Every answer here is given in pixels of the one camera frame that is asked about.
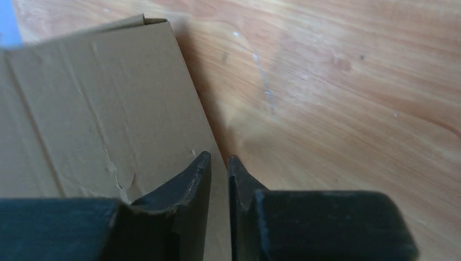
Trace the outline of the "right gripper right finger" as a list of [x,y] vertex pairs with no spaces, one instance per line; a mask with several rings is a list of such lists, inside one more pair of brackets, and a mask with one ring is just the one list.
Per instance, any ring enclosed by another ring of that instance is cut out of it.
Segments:
[[237,156],[228,161],[233,260],[417,260],[404,218],[386,194],[270,190]]

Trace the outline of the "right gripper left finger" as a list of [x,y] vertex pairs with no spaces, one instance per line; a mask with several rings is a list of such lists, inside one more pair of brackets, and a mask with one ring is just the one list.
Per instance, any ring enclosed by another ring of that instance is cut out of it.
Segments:
[[128,204],[117,198],[1,200],[1,260],[202,260],[211,154]]

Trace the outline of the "brown cardboard box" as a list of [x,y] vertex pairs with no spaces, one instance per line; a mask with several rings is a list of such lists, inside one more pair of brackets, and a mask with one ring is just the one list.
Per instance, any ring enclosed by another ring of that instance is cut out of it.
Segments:
[[133,16],[1,50],[1,196],[131,202],[212,156],[205,260],[230,260],[226,167],[171,24]]

